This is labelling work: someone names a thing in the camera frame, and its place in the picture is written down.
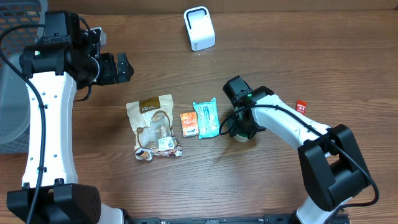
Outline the red coffee stick sachet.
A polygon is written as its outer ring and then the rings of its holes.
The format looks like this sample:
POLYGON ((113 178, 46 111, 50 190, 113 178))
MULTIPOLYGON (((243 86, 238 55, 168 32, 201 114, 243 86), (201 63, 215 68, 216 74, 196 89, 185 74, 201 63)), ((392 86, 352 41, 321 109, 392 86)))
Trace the red coffee stick sachet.
POLYGON ((298 111, 302 115, 305 115, 306 109, 307 109, 307 102, 302 100, 297 100, 296 111, 298 111))

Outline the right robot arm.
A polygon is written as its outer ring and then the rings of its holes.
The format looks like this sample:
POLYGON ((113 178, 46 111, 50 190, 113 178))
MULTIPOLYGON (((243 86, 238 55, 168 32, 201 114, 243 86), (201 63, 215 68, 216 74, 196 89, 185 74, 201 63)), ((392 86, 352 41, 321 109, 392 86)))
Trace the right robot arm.
POLYGON ((227 134, 244 142, 268 129, 298 152, 308 198, 286 222, 349 223, 339 212, 374 184, 350 128, 313 121, 264 86, 226 84, 223 91, 234 107, 223 121, 227 134))

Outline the teal wet wipes pack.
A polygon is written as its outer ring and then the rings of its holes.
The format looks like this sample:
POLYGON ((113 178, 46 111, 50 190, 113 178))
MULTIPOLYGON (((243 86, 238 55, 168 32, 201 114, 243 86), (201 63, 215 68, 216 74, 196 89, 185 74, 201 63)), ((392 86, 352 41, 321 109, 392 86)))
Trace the teal wet wipes pack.
POLYGON ((193 102, 193 109, 197 114, 199 139, 213 138, 220 133, 220 121, 218 117, 218 109, 216 98, 210 101, 197 103, 193 102))

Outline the beige snack pouch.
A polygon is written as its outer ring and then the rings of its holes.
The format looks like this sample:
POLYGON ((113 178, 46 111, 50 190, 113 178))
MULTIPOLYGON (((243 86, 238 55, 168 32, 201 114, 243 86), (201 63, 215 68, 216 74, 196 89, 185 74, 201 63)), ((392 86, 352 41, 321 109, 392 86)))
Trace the beige snack pouch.
POLYGON ((181 144, 173 132, 173 107, 172 95, 154 96, 126 105, 136 138, 136 159, 150 161, 154 156, 182 156, 181 144))

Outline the orange small box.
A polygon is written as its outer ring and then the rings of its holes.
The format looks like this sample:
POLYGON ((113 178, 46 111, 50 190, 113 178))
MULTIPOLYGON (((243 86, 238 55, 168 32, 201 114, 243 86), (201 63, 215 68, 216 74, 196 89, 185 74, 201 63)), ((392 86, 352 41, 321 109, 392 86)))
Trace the orange small box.
POLYGON ((199 135, 197 113, 195 111, 180 115, 183 137, 199 135))

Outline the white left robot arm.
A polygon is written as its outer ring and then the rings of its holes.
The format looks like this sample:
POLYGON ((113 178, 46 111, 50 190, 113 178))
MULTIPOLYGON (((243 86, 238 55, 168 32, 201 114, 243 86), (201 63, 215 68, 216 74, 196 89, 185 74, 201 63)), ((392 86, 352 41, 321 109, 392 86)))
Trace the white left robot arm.
POLYGON ((78 181, 72 150, 75 94, 94 85, 130 80, 125 54, 101 53, 100 27, 45 27, 27 46, 17 74, 30 98, 29 154, 20 190, 7 193, 7 207, 26 223, 131 223, 128 212, 101 201, 94 186, 78 181))

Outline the green lid jar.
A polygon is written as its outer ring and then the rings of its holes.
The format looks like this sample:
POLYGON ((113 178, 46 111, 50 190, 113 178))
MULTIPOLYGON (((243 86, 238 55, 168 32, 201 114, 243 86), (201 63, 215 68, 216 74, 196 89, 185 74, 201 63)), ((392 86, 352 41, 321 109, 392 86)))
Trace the green lid jar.
POLYGON ((237 134, 234 138, 239 142, 247 142, 250 140, 246 134, 237 134))

